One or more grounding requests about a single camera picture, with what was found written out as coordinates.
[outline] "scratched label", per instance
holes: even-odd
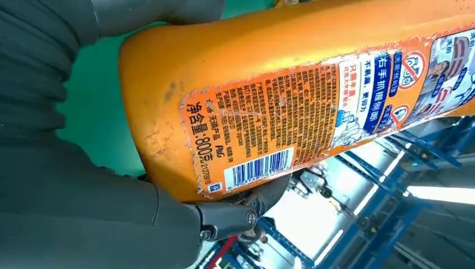
[[[191,93],[181,115],[200,191],[240,192],[466,104],[469,28]]]

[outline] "plastic bottle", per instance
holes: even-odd
[[[229,196],[425,120],[475,114],[475,2],[316,1],[160,26],[120,53],[156,184]]]

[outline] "green background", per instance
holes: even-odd
[[[270,8],[273,0],[227,0],[222,18]],[[108,38],[80,51],[68,99],[58,105],[66,128],[58,135],[75,142],[98,166],[118,174],[140,175],[144,168],[125,118],[118,79],[118,53],[124,37]]]

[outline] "barcode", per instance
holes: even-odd
[[[224,170],[226,190],[230,191],[255,180],[269,177],[287,170],[292,164],[294,148],[291,147],[256,160],[233,166]]]

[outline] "warning icon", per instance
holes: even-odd
[[[425,64],[424,56],[421,52],[408,53],[402,61],[399,87],[402,90],[406,90],[419,81],[424,72]]]
[[[393,111],[391,112],[391,118],[393,118],[396,124],[404,122],[407,116],[409,116],[408,105],[400,105],[397,108],[393,109]]]

